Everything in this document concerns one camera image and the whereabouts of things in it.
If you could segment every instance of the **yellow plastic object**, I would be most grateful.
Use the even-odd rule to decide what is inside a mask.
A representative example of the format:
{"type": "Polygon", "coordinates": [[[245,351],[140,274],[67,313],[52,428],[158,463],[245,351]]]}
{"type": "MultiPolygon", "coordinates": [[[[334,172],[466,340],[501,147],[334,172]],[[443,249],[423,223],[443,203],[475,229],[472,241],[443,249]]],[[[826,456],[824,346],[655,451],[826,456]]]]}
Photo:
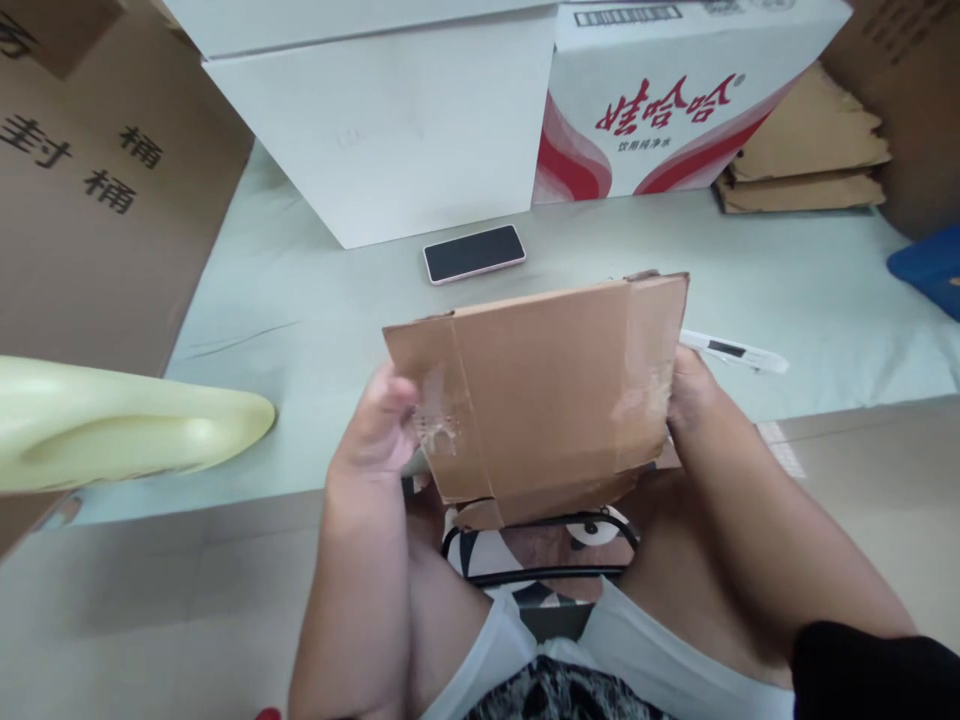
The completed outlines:
{"type": "Polygon", "coordinates": [[[275,418],[253,393],[0,356],[0,494],[196,472],[275,418]]]}

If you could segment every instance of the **red chinese text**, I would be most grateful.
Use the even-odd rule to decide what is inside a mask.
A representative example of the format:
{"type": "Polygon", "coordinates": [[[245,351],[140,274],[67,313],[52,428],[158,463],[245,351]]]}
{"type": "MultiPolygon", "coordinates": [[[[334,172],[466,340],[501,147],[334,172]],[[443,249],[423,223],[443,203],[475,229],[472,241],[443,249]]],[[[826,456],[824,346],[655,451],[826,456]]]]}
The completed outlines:
{"type": "Polygon", "coordinates": [[[636,119],[637,115],[640,114],[640,106],[646,100],[650,100],[650,102],[643,108],[641,119],[649,120],[652,128],[667,127],[674,111],[680,110],[684,110],[687,115],[693,116],[690,119],[691,122],[706,122],[718,106],[729,104],[727,88],[735,77],[736,74],[730,75],[710,94],[697,95],[689,102],[683,99],[683,84],[687,80],[686,75],[677,80],[670,92],[659,100],[650,100],[648,94],[650,81],[644,78],[640,84],[640,91],[633,100],[627,100],[625,95],[621,95],[616,108],[614,108],[613,103],[607,105],[607,111],[597,121],[596,128],[608,132],[613,129],[614,135],[632,135],[637,129],[636,119]]]}

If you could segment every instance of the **lap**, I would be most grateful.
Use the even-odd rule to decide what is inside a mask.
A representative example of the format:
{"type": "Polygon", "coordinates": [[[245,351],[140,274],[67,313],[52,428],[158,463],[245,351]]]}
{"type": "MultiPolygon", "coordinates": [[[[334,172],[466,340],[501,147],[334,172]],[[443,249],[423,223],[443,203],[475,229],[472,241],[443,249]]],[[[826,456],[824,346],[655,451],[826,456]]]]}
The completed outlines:
{"type": "Polygon", "coordinates": [[[789,687],[786,659],[767,649],[725,586],[682,473],[645,483],[618,508],[641,531],[619,591],[605,585],[580,645],[538,648],[512,598],[492,605],[440,556],[439,497],[433,488],[417,495],[408,505],[414,716],[466,712],[545,651],[618,675],[654,704],[673,698],[684,720],[751,717],[751,708],[758,718],[791,716],[792,693],[773,687],[789,687]]]}
{"type": "Polygon", "coordinates": [[[620,590],[709,658],[754,680],[791,687],[788,659],[741,608],[716,562],[683,471],[641,481],[617,508],[641,536],[620,590]]]}

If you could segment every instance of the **floor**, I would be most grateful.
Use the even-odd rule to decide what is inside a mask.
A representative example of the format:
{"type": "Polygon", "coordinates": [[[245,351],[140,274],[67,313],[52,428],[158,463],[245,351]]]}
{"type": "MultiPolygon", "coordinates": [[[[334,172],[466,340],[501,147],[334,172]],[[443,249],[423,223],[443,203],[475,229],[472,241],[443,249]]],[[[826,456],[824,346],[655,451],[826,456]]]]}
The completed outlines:
{"type": "MultiPolygon", "coordinates": [[[[960,398],[767,423],[918,625],[960,651],[960,398]]],[[[35,534],[0,566],[7,717],[243,720],[283,707],[320,493],[35,534]]]]}

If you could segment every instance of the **person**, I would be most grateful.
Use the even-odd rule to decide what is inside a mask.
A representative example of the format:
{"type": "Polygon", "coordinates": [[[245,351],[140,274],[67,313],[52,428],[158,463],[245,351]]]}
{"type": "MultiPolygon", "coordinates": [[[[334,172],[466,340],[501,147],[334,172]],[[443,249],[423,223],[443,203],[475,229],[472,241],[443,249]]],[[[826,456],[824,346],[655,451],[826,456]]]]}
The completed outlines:
{"type": "Polygon", "coordinates": [[[683,470],[621,507],[640,545],[579,642],[538,646],[509,593],[440,556],[429,494],[405,506],[417,400],[381,368],[330,463],[293,720],[960,718],[960,658],[917,636],[693,351],[668,411],[683,470]]]}

